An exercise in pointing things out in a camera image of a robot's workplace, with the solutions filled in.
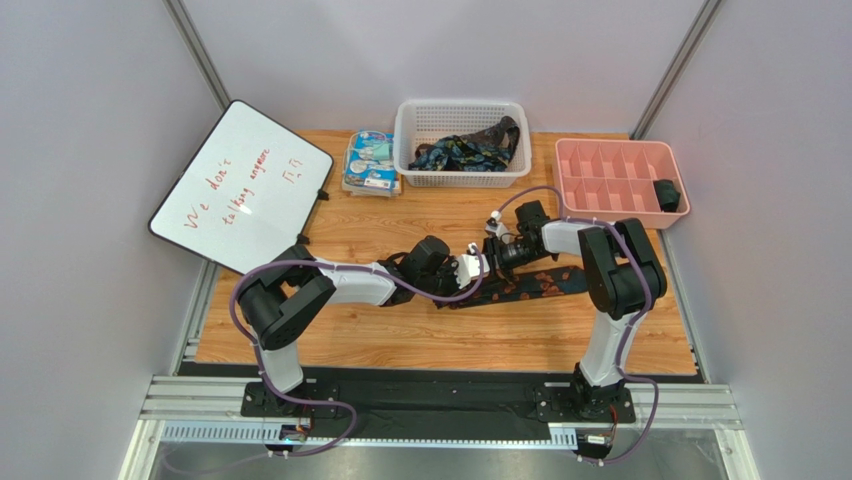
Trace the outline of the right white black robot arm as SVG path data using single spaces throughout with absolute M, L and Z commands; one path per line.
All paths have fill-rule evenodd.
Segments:
M 540 202 L 516 211 L 511 236 L 498 211 L 485 223 L 485 254 L 492 272 L 512 270 L 560 254 L 582 260 L 587 292 L 597 310 L 590 342 L 574 371 L 576 415 L 593 418 L 608 411 L 625 384 L 626 355 L 636 327 L 665 295 L 667 279 L 642 222 L 551 219 Z

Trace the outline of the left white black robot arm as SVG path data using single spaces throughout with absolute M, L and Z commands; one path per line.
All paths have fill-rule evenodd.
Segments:
M 304 374 L 298 339 L 329 305 L 391 307 L 414 296 L 438 305 L 470 298 L 488 273 L 477 248 L 454 257 L 434 236 L 410 251 L 367 264 L 340 263 L 289 247 L 241 277 L 228 300 L 234 326 L 249 340 L 267 390 L 286 399 Z

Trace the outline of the black orange floral tie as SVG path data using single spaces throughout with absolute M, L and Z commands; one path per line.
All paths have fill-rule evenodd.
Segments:
M 585 272 L 565 266 L 525 272 L 505 279 L 488 280 L 469 298 L 459 302 L 435 302 L 439 309 L 464 309 L 588 292 Z

